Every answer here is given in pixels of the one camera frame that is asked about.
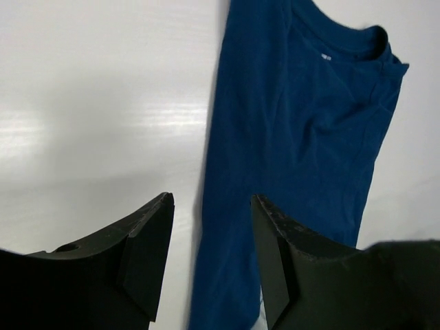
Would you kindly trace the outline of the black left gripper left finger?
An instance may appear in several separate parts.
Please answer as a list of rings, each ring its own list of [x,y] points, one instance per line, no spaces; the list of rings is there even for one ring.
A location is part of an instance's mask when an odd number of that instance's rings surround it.
[[[1,252],[2,329],[148,329],[155,322],[175,201],[163,192],[53,252]]]

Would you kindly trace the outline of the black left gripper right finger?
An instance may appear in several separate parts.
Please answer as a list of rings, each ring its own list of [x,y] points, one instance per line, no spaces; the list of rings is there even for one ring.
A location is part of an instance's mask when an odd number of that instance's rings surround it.
[[[439,242],[365,250],[328,239],[252,198],[269,329],[438,329]]]

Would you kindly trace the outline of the blue printed t shirt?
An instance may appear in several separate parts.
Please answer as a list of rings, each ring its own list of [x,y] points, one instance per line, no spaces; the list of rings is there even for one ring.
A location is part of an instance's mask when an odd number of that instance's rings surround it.
[[[408,66],[386,30],[312,1],[232,1],[217,72],[190,329],[251,329],[261,285],[250,200],[348,246]]]

